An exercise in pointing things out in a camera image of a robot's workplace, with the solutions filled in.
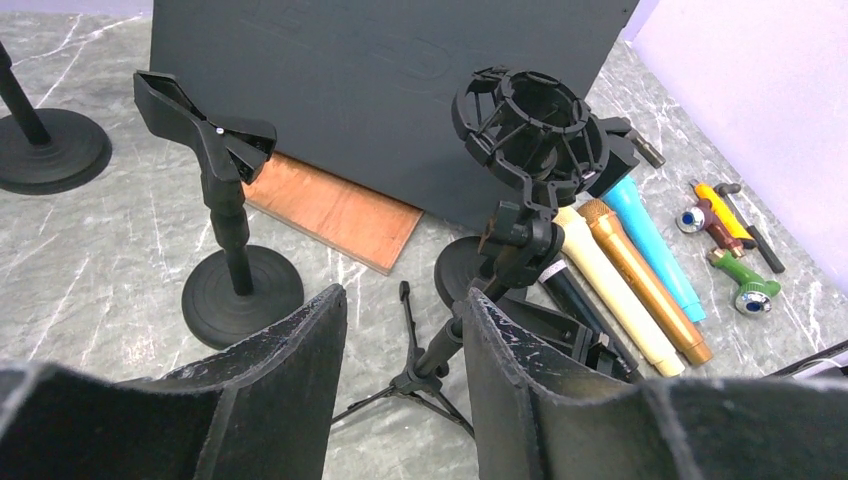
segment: wooden board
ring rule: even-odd
[[[247,202],[388,275],[422,211],[275,153]]]

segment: yellow tool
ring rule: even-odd
[[[697,195],[698,198],[710,201],[710,209],[716,214],[721,223],[724,224],[724,227],[730,233],[731,237],[742,240],[742,243],[745,245],[753,245],[754,238],[751,237],[751,234],[745,230],[745,227],[743,227],[741,223],[739,223],[739,220],[736,219],[736,216],[733,215],[733,212],[730,211],[730,208],[726,203],[724,203],[724,200],[715,193],[713,187],[697,180],[691,180],[689,185],[692,185],[692,188],[695,189],[695,195]]]

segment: wireless microphone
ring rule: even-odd
[[[689,320],[697,323],[705,319],[707,314],[701,307],[698,294],[695,293],[695,289],[692,288],[692,284],[689,283],[689,279],[683,273],[671,249],[660,235],[645,206],[642,205],[636,182],[626,176],[602,199],[618,214],[618,219],[633,245],[657,274]]]
[[[702,365],[713,358],[701,332],[674,303],[671,294],[627,238],[615,212],[597,199],[589,200],[577,212],[586,219],[598,246],[689,363]]]

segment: white wall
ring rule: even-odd
[[[848,291],[848,0],[662,0],[633,46]]]

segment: gold microphone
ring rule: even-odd
[[[713,353],[704,343],[704,337],[627,237],[615,212],[597,199],[589,200],[577,211],[586,219],[601,250],[653,315],[675,348],[692,365],[702,365],[713,358]]]

